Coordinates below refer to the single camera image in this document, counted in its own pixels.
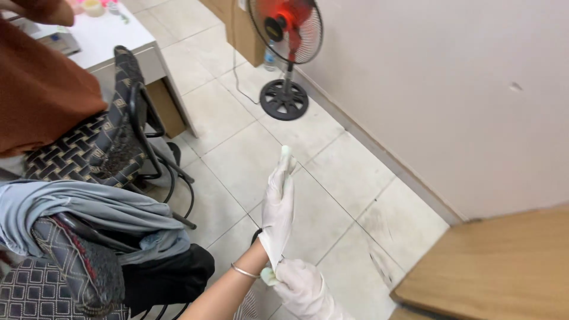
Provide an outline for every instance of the white latex glove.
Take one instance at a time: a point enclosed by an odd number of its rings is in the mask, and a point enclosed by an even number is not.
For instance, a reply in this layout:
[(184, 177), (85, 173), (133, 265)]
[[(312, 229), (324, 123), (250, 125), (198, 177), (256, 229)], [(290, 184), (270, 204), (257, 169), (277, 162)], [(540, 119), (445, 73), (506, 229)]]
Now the white latex glove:
[(276, 271), (294, 220), (294, 184), (291, 174), (296, 160), (288, 146), (283, 146), (279, 164), (269, 176), (262, 204), (263, 232), (258, 236)]
[(300, 320), (354, 320), (329, 293), (318, 269), (302, 260), (283, 259), (273, 288)]

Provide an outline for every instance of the desk drawer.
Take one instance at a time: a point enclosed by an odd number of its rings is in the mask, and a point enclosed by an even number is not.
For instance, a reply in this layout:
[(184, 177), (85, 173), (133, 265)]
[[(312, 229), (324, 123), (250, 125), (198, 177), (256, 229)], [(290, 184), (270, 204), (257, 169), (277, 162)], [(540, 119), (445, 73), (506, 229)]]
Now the desk drawer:
[[(153, 83), (166, 76), (155, 47), (148, 48), (134, 56), (142, 70), (145, 84)], [(91, 74), (99, 80), (103, 99), (107, 102), (110, 101), (114, 94), (114, 62), (91, 72)]]

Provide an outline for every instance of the fan base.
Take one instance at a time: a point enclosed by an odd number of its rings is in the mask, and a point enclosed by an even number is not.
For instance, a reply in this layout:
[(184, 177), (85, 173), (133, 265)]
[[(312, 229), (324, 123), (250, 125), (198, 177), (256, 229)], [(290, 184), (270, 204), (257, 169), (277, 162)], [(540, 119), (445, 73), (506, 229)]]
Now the fan base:
[(308, 109), (308, 95), (297, 83), (290, 81), (285, 92), (283, 79), (273, 80), (261, 89), (261, 107), (271, 117), (290, 121), (300, 118)]

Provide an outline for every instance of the gold bangle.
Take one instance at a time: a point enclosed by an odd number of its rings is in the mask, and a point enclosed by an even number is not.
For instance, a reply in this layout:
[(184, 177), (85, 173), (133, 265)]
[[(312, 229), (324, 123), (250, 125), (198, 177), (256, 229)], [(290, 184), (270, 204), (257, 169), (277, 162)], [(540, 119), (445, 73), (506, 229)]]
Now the gold bangle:
[(244, 274), (248, 277), (251, 277), (253, 279), (259, 279), (261, 278), (261, 276), (255, 276), (254, 274), (250, 274), (249, 272), (245, 271), (245, 270), (241, 270), (238, 267), (236, 267), (233, 263), (231, 263), (231, 268), (233, 268), (233, 270), (237, 271), (238, 273)]

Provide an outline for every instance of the wooden door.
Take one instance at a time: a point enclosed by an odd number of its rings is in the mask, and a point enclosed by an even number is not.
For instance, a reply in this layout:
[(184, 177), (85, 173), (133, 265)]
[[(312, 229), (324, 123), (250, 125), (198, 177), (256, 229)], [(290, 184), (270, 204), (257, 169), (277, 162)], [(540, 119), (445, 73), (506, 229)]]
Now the wooden door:
[(391, 296), (460, 319), (569, 319), (569, 207), (452, 227)]

